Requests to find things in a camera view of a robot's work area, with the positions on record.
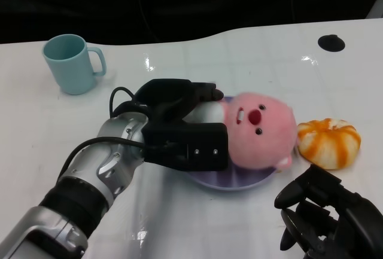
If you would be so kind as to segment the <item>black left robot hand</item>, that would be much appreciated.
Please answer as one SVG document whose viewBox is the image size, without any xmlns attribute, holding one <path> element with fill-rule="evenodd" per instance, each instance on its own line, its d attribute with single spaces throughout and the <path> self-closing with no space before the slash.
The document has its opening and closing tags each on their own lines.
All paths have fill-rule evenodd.
<svg viewBox="0 0 383 259">
<path fill-rule="evenodd" d="M 221 171 L 229 165 L 227 128 L 223 123 L 188 123 L 200 103 L 216 103 L 224 94 L 214 83 L 153 79 L 135 94 L 150 119 L 142 128 L 145 162 L 186 172 Z"/>
</svg>

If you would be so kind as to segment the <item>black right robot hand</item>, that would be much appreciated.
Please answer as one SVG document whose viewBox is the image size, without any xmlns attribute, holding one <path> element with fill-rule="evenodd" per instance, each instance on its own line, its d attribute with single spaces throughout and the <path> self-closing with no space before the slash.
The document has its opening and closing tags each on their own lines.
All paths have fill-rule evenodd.
<svg viewBox="0 0 383 259">
<path fill-rule="evenodd" d="M 382 214 L 341 180 L 312 164 L 277 195 L 285 230 L 280 249 L 305 258 L 382 258 Z"/>
</svg>

